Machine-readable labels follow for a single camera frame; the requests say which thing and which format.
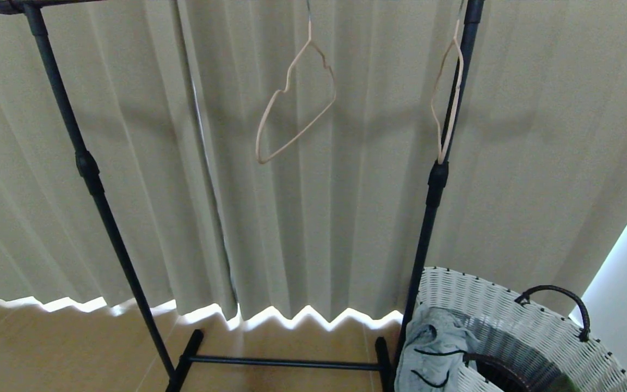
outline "beige curtain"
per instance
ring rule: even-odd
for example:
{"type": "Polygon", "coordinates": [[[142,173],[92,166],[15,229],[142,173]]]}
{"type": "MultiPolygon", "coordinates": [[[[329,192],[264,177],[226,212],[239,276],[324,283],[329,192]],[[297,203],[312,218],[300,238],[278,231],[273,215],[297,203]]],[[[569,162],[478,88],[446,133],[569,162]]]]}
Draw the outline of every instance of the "beige curtain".
{"type": "MultiPolygon", "coordinates": [[[[266,166],[255,131],[306,40],[305,2],[44,10],[151,303],[402,308],[458,3],[312,2],[338,100],[266,166]]],[[[329,98],[313,52],[293,76],[268,151],[329,98]]],[[[486,2],[456,136],[427,265],[582,292],[627,223],[627,2],[486,2]]],[[[130,297],[72,157],[24,18],[0,16],[0,298],[130,297]]]]}

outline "garment rack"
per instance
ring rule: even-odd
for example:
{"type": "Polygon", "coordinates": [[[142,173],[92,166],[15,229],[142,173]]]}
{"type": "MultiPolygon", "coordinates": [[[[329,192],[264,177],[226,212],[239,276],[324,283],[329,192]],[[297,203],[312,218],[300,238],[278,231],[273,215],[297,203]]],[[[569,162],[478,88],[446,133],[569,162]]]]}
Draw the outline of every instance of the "garment rack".
{"type": "MultiPolygon", "coordinates": [[[[377,356],[376,363],[328,362],[327,360],[235,358],[198,354],[197,352],[202,343],[202,339],[204,338],[204,333],[201,330],[196,329],[190,336],[190,339],[188,340],[188,343],[179,359],[179,363],[176,367],[174,367],[166,345],[159,333],[159,329],[156,326],[154,317],[151,314],[149,303],[144,295],[144,290],[142,290],[142,285],[137,278],[137,273],[134,271],[134,266],[132,266],[132,261],[130,260],[125,244],[122,241],[122,236],[120,236],[120,230],[115,222],[108,200],[105,197],[105,190],[100,179],[98,165],[92,154],[89,150],[87,150],[87,147],[85,147],[84,139],[80,132],[79,125],[77,124],[69,97],[67,96],[67,91],[64,87],[62,76],[60,75],[59,67],[54,57],[54,52],[52,51],[52,45],[50,45],[47,27],[45,27],[45,20],[42,17],[41,8],[50,7],[50,5],[99,1],[102,0],[0,0],[0,14],[24,14],[28,20],[30,32],[32,32],[32,35],[35,37],[35,42],[38,46],[38,51],[40,52],[40,59],[45,67],[45,72],[50,82],[50,87],[52,88],[55,101],[57,102],[57,106],[59,107],[60,114],[62,115],[62,120],[64,121],[67,133],[69,134],[72,145],[74,146],[75,162],[77,164],[77,169],[79,170],[79,175],[84,179],[90,195],[94,198],[98,213],[103,221],[103,225],[105,226],[107,234],[115,250],[115,254],[120,261],[122,272],[124,272],[125,278],[127,278],[127,283],[129,283],[132,294],[137,301],[137,306],[142,314],[142,318],[144,318],[149,334],[154,341],[154,345],[156,346],[161,362],[166,368],[166,372],[169,377],[169,384],[167,385],[166,392],[179,392],[179,390],[181,390],[185,377],[190,369],[190,365],[192,365],[193,362],[373,371],[379,372],[383,392],[392,392],[394,388],[393,381],[395,369],[398,365],[403,343],[405,342],[405,329],[408,322],[410,322],[413,310],[415,309],[415,300],[420,287],[422,271],[425,267],[425,258],[427,256],[437,208],[440,205],[442,192],[446,185],[446,179],[448,178],[448,150],[451,149],[451,140],[448,141],[448,150],[443,164],[438,164],[435,161],[435,164],[430,171],[425,217],[422,221],[415,262],[413,263],[413,272],[410,276],[408,299],[405,305],[405,313],[403,315],[403,323],[401,323],[401,332],[398,337],[398,346],[393,365],[391,365],[386,340],[381,337],[376,339],[376,343],[374,345],[377,356]]],[[[464,57],[463,80],[461,82],[458,96],[458,104],[456,108],[457,116],[458,109],[460,109],[461,100],[463,98],[463,92],[465,91],[464,87],[468,76],[468,68],[471,62],[473,46],[476,40],[478,23],[480,23],[483,11],[483,2],[484,0],[468,0],[466,5],[463,35],[460,45],[461,52],[464,57]]],[[[459,68],[457,64],[456,71],[454,73],[453,85],[451,87],[451,98],[448,102],[448,108],[451,108],[451,105],[453,104],[453,94],[456,91],[458,72],[459,68]]],[[[443,140],[446,139],[446,134],[448,132],[448,116],[450,116],[449,109],[446,111],[445,124],[442,130],[443,140]]]]}

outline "black handle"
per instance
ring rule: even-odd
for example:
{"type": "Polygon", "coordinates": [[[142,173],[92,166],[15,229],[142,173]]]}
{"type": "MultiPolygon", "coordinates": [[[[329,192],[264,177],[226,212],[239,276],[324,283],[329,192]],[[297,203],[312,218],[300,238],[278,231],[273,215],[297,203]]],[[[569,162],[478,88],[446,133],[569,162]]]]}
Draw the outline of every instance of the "black handle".
{"type": "Polygon", "coordinates": [[[582,323],[584,323],[585,327],[582,328],[582,332],[578,335],[580,338],[580,342],[587,342],[589,340],[589,313],[587,312],[587,307],[585,303],[582,302],[582,298],[577,296],[575,293],[570,290],[565,290],[562,287],[557,287],[553,285],[543,285],[543,286],[535,286],[530,288],[529,290],[522,293],[522,295],[518,296],[514,302],[524,305],[525,303],[529,303],[529,296],[535,292],[540,292],[543,290],[553,290],[554,292],[563,293],[564,295],[569,296],[575,303],[577,303],[577,307],[580,308],[580,314],[582,314],[582,323]]]}
{"type": "Polygon", "coordinates": [[[463,354],[463,362],[468,362],[469,360],[478,360],[479,362],[492,365],[492,367],[500,370],[501,372],[503,372],[504,375],[507,375],[507,377],[513,382],[519,384],[521,390],[523,390],[524,392],[532,392],[532,389],[529,387],[529,384],[527,384],[526,380],[524,380],[524,377],[520,376],[514,370],[510,369],[507,364],[502,360],[491,357],[490,355],[472,354],[469,352],[463,354]]]}

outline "pleated curtain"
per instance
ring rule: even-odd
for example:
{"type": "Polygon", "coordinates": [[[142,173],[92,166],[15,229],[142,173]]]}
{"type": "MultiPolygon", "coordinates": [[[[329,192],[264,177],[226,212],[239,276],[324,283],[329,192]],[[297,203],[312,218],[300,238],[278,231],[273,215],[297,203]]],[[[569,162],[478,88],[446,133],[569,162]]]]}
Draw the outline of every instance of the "pleated curtain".
{"type": "MultiPolygon", "coordinates": [[[[459,3],[312,2],[337,100],[265,166],[255,132],[306,42],[305,2],[45,8],[150,303],[218,303],[227,317],[238,303],[244,318],[311,305],[327,320],[401,309],[437,154],[428,104],[459,3]]],[[[314,51],[293,83],[266,152],[331,97],[314,51]]],[[[627,2],[486,2],[452,149],[426,265],[583,292],[627,223],[627,2]]],[[[0,298],[31,295],[131,293],[25,18],[0,15],[0,298]]]]}

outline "tile floor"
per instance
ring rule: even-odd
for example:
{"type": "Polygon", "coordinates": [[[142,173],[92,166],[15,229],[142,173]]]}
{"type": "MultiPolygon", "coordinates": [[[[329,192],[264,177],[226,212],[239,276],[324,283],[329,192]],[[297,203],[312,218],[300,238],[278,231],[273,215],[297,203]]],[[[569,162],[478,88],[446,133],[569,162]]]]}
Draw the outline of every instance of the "tile floor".
{"type": "MultiPolygon", "coordinates": [[[[202,328],[202,354],[283,359],[375,362],[374,340],[395,350],[399,325],[371,329],[353,318],[327,332],[313,317],[294,330],[269,318],[252,330],[229,330],[221,315],[192,325],[175,311],[156,316],[174,364],[194,328],[202,328]]],[[[0,391],[164,390],[167,377],[137,308],[114,316],[107,308],[84,313],[68,307],[0,305],[0,391]]],[[[381,391],[373,372],[194,363],[185,391],[381,391]]]]}

